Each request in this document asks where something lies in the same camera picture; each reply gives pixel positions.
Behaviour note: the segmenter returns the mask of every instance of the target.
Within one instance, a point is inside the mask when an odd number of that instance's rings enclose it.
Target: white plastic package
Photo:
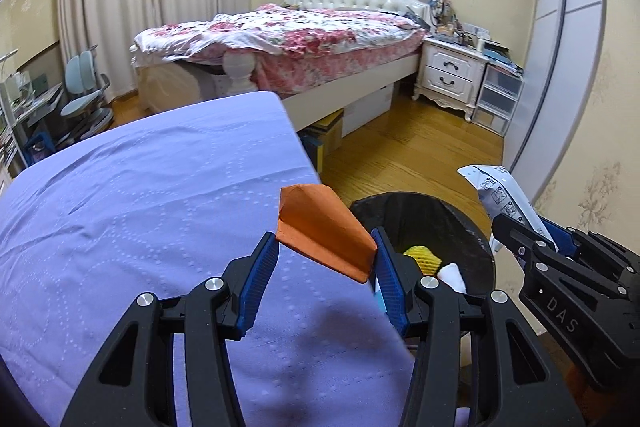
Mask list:
[[[532,204],[507,169],[500,166],[469,165],[458,169],[458,173],[478,190],[480,203],[491,219],[498,214],[513,217],[545,236],[558,249]],[[502,246],[493,234],[489,245],[494,253]]]

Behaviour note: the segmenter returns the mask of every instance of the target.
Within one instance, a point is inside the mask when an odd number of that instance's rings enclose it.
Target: plastic wrapper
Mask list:
[[[458,172],[478,191],[480,203],[491,219],[498,214],[513,217],[546,237],[558,249],[546,226],[507,169],[500,166],[469,165],[458,169]],[[490,243],[494,253],[501,247],[493,235]]]
[[[415,192],[387,192],[355,201],[351,212],[367,232],[384,227],[391,245],[405,252],[429,248],[442,265],[456,263],[470,295],[495,287],[494,256],[481,230],[454,206]]]

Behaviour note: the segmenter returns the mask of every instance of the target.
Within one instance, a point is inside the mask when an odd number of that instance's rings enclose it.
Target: white nightstand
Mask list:
[[[464,111],[470,122],[487,62],[474,49],[424,39],[413,99],[423,94],[440,107]]]

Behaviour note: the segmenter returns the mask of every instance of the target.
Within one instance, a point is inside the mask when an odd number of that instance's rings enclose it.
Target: silver bolt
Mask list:
[[[420,284],[425,288],[433,289],[433,288],[437,288],[438,284],[440,283],[435,277],[431,277],[430,275],[427,275],[422,279],[420,279]]]
[[[224,285],[225,285],[225,282],[222,279],[220,279],[220,277],[212,277],[206,283],[204,283],[204,287],[207,290],[211,290],[211,291],[219,290]]]
[[[154,301],[154,296],[152,293],[143,293],[142,295],[138,295],[136,302],[138,306],[149,306]]]
[[[491,292],[491,299],[492,301],[497,302],[498,304],[503,304],[507,302],[508,297],[507,297],[507,294],[502,290],[494,290]]]

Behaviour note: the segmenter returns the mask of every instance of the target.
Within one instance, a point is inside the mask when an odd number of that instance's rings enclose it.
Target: mattress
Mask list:
[[[52,426],[143,291],[183,295],[277,224],[318,177],[276,95],[158,114],[23,172],[0,198],[0,355]],[[412,357],[367,285],[280,248],[255,326],[228,342],[248,427],[398,425]],[[178,422],[189,425],[182,338]]]
[[[411,54],[420,47],[423,37],[424,32],[417,31],[404,41],[376,49],[302,59],[255,52],[251,80],[260,90],[293,95]]]

